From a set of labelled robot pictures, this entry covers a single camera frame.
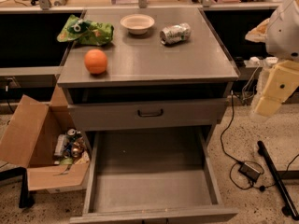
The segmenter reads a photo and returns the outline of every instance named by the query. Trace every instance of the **drawer front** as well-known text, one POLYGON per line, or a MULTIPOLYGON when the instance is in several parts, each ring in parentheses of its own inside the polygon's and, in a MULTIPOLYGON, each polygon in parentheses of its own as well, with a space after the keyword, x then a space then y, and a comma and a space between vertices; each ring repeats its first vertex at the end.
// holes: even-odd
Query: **drawer front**
POLYGON ((199 127, 97 133, 82 217, 70 223, 228 221, 199 127))
POLYGON ((226 99, 69 106, 82 131, 215 124, 225 108, 226 99))

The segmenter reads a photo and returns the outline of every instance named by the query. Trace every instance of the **black stand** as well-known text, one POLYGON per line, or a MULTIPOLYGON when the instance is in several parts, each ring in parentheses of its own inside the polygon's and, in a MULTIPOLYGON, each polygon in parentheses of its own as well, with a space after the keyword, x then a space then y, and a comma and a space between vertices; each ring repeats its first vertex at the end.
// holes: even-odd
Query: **black stand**
POLYGON ((35 202, 28 190, 27 172, 25 168, 19 167, 1 172, 0 181, 7 180, 9 178, 16 177, 19 175, 22 175, 19 208, 32 207, 35 202))
POLYGON ((299 220, 299 215, 298 215, 295 205, 292 202, 292 198, 290 197, 289 192, 287 191, 284 183, 282 182, 281 176, 280 176, 279 172, 277 171, 274 163, 272 162, 267 149, 265 148, 262 141, 258 142, 258 146, 259 146, 259 154, 264 157, 264 159, 267 163, 267 166, 275 180, 276 186, 278 187, 280 195, 281 195, 282 199, 284 200, 284 203, 286 204, 282 208, 283 214, 286 216, 292 216, 292 218, 294 220, 299 220))

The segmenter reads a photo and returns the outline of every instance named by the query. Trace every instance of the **power adapter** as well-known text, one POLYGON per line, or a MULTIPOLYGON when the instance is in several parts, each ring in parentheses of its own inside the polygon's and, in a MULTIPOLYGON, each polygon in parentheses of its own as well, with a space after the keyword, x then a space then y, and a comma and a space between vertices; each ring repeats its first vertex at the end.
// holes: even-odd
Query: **power adapter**
POLYGON ((249 166, 248 164, 242 162, 241 167, 239 168, 239 172, 249 178, 252 182, 256 183, 261 173, 249 166))

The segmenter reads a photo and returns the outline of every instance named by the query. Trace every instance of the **silver can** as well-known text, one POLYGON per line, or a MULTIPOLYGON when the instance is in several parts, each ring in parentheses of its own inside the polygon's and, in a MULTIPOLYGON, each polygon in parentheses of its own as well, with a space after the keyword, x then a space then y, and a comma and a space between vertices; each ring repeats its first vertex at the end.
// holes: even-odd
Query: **silver can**
POLYGON ((191 35, 191 27, 188 23, 167 26, 160 32, 161 43, 170 45, 180 41, 186 41, 191 35))

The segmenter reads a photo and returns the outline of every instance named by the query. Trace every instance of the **white robot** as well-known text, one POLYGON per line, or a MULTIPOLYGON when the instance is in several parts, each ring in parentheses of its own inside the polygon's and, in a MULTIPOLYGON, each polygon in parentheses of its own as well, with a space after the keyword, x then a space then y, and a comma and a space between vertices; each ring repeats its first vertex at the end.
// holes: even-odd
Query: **white robot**
POLYGON ((299 87, 299 0, 284 0, 246 39, 264 41, 267 52, 278 58, 264 66, 251 104, 252 119, 265 121, 299 87))

